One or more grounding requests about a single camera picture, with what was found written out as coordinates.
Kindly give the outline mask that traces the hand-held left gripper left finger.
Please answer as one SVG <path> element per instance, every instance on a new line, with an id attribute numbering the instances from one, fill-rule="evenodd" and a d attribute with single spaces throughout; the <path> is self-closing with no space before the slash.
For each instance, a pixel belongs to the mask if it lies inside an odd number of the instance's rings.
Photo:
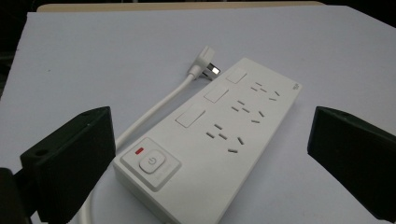
<path id="1" fill-rule="evenodd" d="M 37 212 L 48 224 L 66 224 L 78 212 L 115 157 L 108 106 L 83 112 L 21 154 L 22 169 L 38 189 Z"/>

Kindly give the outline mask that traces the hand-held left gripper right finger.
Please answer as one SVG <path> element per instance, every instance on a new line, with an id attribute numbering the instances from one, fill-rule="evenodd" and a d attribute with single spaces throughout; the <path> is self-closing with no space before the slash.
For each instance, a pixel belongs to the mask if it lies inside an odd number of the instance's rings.
<path id="1" fill-rule="evenodd" d="M 347 112 L 315 110 L 307 153 L 375 218 L 396 223 L 396 136 Z"/>

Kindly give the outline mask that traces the white power strip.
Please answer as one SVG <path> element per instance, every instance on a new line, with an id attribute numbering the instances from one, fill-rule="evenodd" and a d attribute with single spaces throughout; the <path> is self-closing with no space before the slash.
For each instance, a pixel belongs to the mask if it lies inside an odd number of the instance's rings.
<path id="1" fill-rule="evenodd" d="M 218 224 L 301 88 L 244 58 L 123 150 L 116 178 L 164 224 Z"/>

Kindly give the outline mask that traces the white table cover sheet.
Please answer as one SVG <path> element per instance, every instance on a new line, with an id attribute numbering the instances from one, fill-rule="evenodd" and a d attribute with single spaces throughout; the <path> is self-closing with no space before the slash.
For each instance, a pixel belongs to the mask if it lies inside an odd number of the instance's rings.
<path id="1" fill-rule="evenodd" d="M 302 85 L 220 224 L 388 224 L 307 153 L 315 109 L 396 135 L 396 28 L 350 7 L 31 13 L 0 98 L 0 167 L 75 115 L 107 105 L 122 133 L 198 53 L 227 69 L 249 58 Z"/>

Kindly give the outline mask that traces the white angled power plug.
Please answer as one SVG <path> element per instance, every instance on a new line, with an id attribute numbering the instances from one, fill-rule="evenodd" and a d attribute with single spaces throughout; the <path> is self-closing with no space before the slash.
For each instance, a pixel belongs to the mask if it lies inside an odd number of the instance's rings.
<path id="1" fill-rule="evenodd" d="M 192 75 L 194 79 L 198 77 L 205 77 L 209 80 L 216 79 L 219 76 L 220 69 L 212 63 L 214 55 L 215 51 L 209 46 L 205 46 L 195 58 L 188 74 Z"/>

